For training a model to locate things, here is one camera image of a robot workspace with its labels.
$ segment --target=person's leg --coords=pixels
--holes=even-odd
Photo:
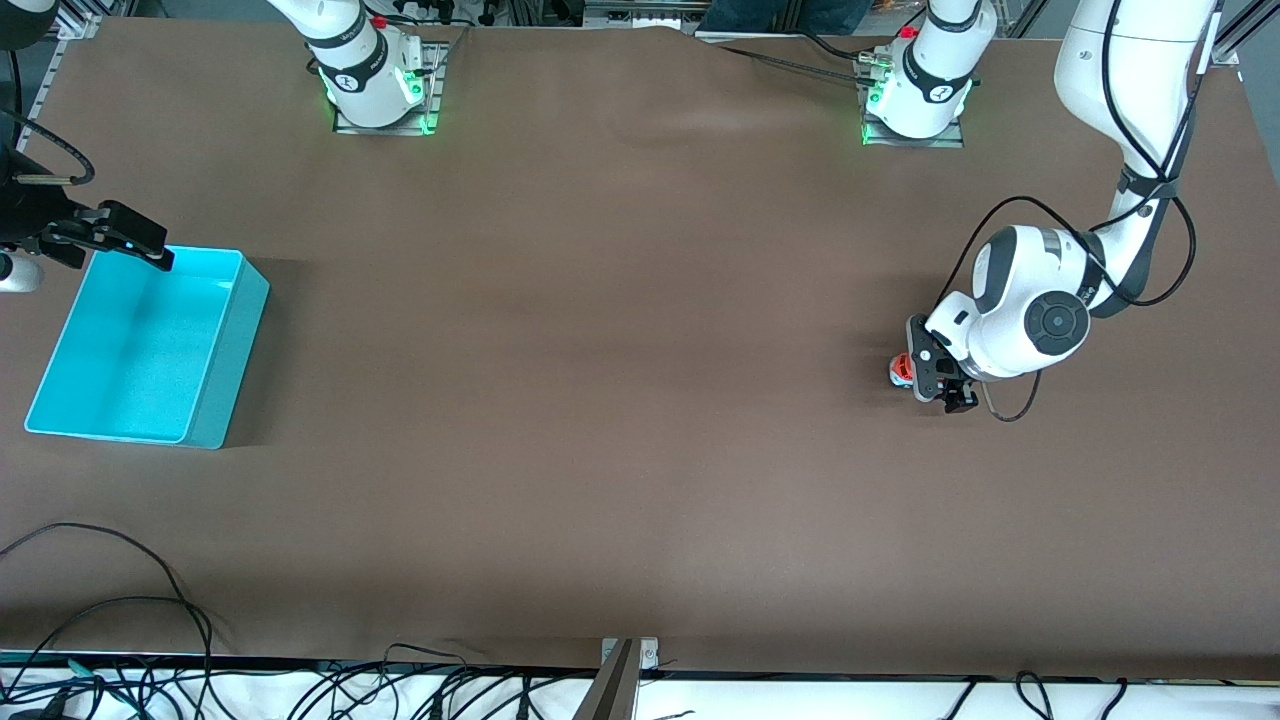
[[[712,0],[698,29],[712,32],[768,32],[787,0]]]
[[[852,35],[872,9],[872,0],[808,0],[800,28],[815,35]]]

